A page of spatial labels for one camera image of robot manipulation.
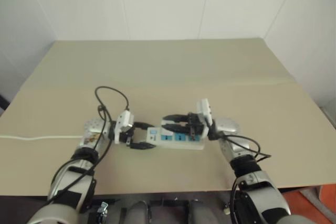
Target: white power strip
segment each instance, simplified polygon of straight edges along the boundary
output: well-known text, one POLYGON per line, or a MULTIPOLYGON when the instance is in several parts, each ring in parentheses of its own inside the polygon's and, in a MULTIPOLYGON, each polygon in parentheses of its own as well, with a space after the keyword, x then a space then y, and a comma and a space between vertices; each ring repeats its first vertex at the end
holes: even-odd
POLYGON ((161 127, 150 127, 147 129, 146 142, 161 148, 203 150, 204 139, 195 136, 192 140, 189 135, 167 131, 161 127))

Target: white cable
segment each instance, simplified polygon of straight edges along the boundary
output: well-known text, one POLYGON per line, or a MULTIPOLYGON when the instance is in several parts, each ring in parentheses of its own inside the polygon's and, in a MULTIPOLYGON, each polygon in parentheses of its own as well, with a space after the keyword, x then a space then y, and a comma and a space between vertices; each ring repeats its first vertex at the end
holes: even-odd
POLYGON ((21 137, 21 136, 6 136, 0 135, 0 138, 11 138, 25 141, 39 140, 39 139, 55 139, 55 138, 82 138, 83 136, 38 136, 38 137, 21 137))

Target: table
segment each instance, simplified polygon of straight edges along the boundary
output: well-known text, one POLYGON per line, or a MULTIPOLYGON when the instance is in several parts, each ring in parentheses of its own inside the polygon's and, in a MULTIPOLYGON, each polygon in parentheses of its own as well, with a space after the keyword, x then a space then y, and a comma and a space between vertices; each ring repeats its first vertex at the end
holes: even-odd
MULTIPOLYGON (((81 135, 97 117, 93 91, 122 90, 137 121, 195 112, 239 123, 272 158, 260 163, 278 187, 336 182, 336 131, 262 39, 57 41, 0 117, 0 135, 81 135)), ((116 117, 122 97, 101 96, 116 117)), ((79 140, 0 138, 0 195, 47 195, 79 140)), ((234 174, 217 141, 203 151, 113 145, 97 167, 97 195, 230 190, 234 174)))

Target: tabletop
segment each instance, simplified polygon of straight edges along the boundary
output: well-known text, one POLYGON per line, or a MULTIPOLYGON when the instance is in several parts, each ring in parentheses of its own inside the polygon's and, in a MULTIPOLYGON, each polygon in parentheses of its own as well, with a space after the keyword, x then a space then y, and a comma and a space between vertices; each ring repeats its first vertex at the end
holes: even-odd
MULTIPOLYGON (((135 120, 154 125, 208 98, 213 117, 232 118, 272 155, 260 165, 276 186, 336 181, 336 131, 262 39, 57 41, 0 117, 0 135, 81 135, 98 117, 100 85, 123 91, 135 120)), ((122 97, 101 96, 115 118, 122 97)), ((79 139, 0 142, 0 195, 47 195, 79 139)), ((95 178, 102 195, 230 190, 235 177, 207 140, 202 151, 112 145, 95 178)))

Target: white wall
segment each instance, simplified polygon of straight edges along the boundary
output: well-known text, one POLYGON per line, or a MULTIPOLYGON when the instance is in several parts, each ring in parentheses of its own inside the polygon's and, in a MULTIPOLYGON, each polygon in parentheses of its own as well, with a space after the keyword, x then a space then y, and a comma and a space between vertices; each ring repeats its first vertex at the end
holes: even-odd
POLYGON ((58 40, 262 37, 320 104, 335 97, 335 0, 0 0, 0 93, 58 40))

